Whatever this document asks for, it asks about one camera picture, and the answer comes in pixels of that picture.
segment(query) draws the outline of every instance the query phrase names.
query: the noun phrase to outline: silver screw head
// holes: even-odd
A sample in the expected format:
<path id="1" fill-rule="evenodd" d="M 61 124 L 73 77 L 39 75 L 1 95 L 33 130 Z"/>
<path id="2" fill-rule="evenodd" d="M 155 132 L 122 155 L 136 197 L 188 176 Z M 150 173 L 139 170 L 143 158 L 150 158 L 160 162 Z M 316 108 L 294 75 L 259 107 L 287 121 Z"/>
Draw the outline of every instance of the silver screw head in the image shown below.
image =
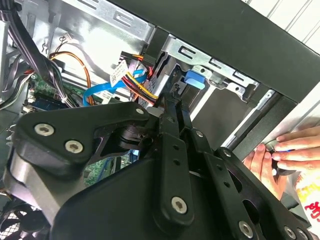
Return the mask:
<path id="1" fill-rule="evenodd" d="M 185 214 L 188 210 L 186 202 L 178 196 L 174 196 L 171 199 L 171 205 L 173 209 L 176 210 L 179 214 Z"/>
<path id="2" fill-rule="evenodd" d="M 300 235 L 303 237 L 304 240 L 308 240 L 308 237 L 304 231 L 302 231 L 300 228 L 297 228 L 297 230 L 300 233 Z"/>
<path id="3" fill-rule="evenodd" d="M 136 109 L 136 112 L 137 112 L 138 114 L 144 114 L 144 111 L 142 111 L 140 108 L 137 108 L 137 109 Z"/>
<path id="4" fill-rule="evenodd" d="M 47 137 L 47 136 L 54 134 L 55 129 L 53 126 L 51 126 L 49 124 L 39 123 L 39 124 L 35 125 L 34 131 L 41 136 Z"/>
<path id="5" fill-rule="evenodd" d="M 69 140 L 65 143 L 65 149 L 73 154 L 79 154 L 84 150 L 84 146 L 76 140 Z"/>
<path id="6" fill-rule="evenodd" d="M 252 231 L 252 229 L 251 229 L 251 227 L 249 226 L 248 223 L 246 223 L 245 221 L 240 221 L 238 225 L 239 225 L 240 231 L 248 239 L 252 239 L 254 237 L 254 232 Z"/>
<path id="7" fill-rule="evenodd" d="M 296 239 L 296 234 L 294 233 L 294 231 L 292 231 L 289 227 L 284 226 L 284 230 L 286 232 L 286 234 L 288 234 L 288 236 L 292 239 Z"/>
<path id="8" fill-rule="evenodd" d="M 200 138 L 203 138 L 203 137 L 204 137 L 203 133 L 200 132 L 200 131 L 196 131 L 195 133 L 196 133 Z"/>
<path id="9" fill-rule="evenodd" d="M 223 150 L 223 153 L 224 153 L 227 157 L 229 157 L 229 158 L 231 157 L 230 152 L 228 152 L 227 150 L 224 149 L 224 150 Z"/>

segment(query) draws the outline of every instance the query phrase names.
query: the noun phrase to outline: fan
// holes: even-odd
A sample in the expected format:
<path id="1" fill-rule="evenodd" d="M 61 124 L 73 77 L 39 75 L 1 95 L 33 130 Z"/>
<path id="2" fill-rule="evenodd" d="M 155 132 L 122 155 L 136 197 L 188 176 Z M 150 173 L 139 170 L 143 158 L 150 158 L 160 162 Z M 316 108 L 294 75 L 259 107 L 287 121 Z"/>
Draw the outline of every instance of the fan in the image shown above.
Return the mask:
<path id="1" fill-rule="evenodd" d="M 10 214 L 17 218 L 8 218 Z M 50 225 L 39 210 L 33 211 L 31 206 L 20 199 L 13 199 L 4 207 L 0 217 L 0 232 L 19 224 L 19 229 L 5 238 L 5 240 L 46 240 Z"/>

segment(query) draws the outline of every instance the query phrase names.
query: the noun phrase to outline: blue plastic tab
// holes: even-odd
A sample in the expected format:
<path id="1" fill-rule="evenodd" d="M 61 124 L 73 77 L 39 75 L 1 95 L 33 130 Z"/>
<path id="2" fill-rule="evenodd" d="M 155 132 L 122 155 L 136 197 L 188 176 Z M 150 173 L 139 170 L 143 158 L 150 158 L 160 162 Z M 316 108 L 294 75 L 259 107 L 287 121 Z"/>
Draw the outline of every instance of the blue plastic tab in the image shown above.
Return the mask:
<path id="1" fill-rule="evenodd" d="M 205 88 L 205 80 L 206 80 L 206 78 L 204 76 L 202 76 L 192 70 L 189 70 L 185 74 L 185 78 L 184 78 L 184 82 L 186 84 L 190 84 L 200 90 Z"/>

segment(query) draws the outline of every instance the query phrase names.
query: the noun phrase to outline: label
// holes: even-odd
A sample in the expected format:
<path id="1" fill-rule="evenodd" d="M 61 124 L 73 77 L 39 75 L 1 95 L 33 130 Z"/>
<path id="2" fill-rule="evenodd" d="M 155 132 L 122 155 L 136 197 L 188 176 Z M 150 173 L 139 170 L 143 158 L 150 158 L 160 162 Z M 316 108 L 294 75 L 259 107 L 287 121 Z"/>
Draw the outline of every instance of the label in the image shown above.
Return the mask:
<path id="1" fill-rule="evenodd" d="M 122 60 L 110 75 L 110 84 L 113 88 L 129 72 L 126 60 Z"/>
<path id="2" fill-rule="evenodd" d="M 98 92 L 95 95 L 102 99 L 102 104 L 108 104 L 113 96 L 113 94 L 107 90 Z"/>

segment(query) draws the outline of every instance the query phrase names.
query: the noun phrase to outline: person's hand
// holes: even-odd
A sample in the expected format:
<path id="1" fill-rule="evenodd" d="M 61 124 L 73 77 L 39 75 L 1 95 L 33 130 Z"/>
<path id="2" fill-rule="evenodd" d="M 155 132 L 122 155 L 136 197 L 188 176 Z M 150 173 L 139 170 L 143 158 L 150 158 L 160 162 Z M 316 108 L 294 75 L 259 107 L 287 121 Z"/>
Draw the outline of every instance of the person's hand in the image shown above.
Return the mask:
<path id="1" fill-rule="evenodd" d="M 256 151 L 251 152 L 243 163 L 278 200 L 281 199 L 287 177 L 279 176 L 275 180 L 272 175 L 271 154 L 266 151 L 265 145 L 258 145 Z"/>
<path id="2" fill-rule="evenodd" d="M 279 168 L 301 172 L 320 171 L 320 126 L 284 134 L 276 140 L 279 143 L 274 150 L 280 152 L 275 152 L 272 158 L 279 161 Z"/>

